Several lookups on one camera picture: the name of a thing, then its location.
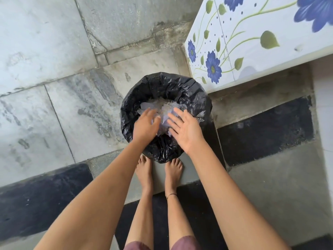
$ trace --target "leg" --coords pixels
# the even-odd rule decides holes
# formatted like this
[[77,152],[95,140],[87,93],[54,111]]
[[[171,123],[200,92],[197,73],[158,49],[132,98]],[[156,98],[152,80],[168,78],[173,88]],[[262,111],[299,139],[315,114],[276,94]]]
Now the leg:
[[153,250],[154,229],[152,223],[152,162],[146,156],[141,155],[136,166],[135,173],[142,185],[142,196],[136,208],[135,215],[127,236],[126,245],[139,241]]
[[182,169],[183,166],[179,159],[173,159],[172,162],[165,164],[165,196],[168,198],[169,248],[171,249],[179,239],[189,236],[186,239],[182,239],[183,242],[177,242],[177,245],[182,246],[179,249],[198,249],[198,243],[194,238],[192,228],[178,197],[170,195],[172,193],[176,194]]

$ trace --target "black stone tile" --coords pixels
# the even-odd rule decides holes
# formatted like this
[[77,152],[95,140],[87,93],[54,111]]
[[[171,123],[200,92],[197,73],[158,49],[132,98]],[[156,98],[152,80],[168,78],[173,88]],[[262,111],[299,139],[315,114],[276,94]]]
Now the black stone tile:
[[[203,249],[227,249],[219,225],[200,181],[177,188],[178,198]],[[126,204],[117,229],[116,239],[123,249],[139,201]],[[152,199],[154,222],[154,249],[169,250],[168,206],[164,192]]]
[[333,240],[330,235],[310,240],[292,247],[293,250],[333,250]]
[[311,98],[301,97],[217,130],[229,166],[247,163],[313,139]]
[[92,180],[82,163],[0,188],[0,241],[47,230]]
[[213,152],[217,156],[217,158],[222,163],[223,167],[225,168],[225,163],[222,155],[221,146],[219,143],[219,137],[216,132],[215,124],[213,120],[202,130],[203,137],[205,138],[206,142],[212,148]]

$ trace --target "black plastic bag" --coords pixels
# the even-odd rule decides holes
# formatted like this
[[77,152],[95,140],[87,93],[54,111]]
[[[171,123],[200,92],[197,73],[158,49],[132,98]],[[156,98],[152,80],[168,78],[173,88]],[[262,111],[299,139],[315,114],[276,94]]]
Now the black plastic bag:
[[[162,72],[146,75],[131,88],[121,106],[121,129],[128,142],[132,141],[134,123],[140,116],[137,113],[140,104],[160,97],[176,101],[181,110],[187,109],[197,118],[201,129],[209,123],[211,99],[193,78]],[[158,163],[165,163],[183,152],[173,137],[162,134],[156,136],[143,153]]]

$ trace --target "person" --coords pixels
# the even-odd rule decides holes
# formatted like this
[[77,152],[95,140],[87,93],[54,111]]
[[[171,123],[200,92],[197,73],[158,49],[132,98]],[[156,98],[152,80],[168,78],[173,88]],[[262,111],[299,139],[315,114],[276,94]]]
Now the person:
[[[289,246],[257,212],[228,175],[205,141],[201,128],[187,110],[169,114],[170,132],[191,158],[224,240],[230,250],[284,250]],[[135,122],[133,139],[121,154],[62,211],[35,250],[109,250],[134,172],[142,185],[125,249],[153,250],[151,161],[141,155],[159,129],[156,110],[147,109]],[[169,248],[200,249],[179,203],[176,187],[181,176],[179,159],[165,164]]]

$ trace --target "maroon shorts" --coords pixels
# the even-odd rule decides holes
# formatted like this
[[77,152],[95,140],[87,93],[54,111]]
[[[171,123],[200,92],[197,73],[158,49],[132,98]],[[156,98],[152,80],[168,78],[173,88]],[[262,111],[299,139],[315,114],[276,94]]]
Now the maroon shorts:
[[[171,250],[200,250],[199,243],[193,236],[185,236],[177,240]],[[144,243],[133,241],[128,243],[124,250],[150,250]]]

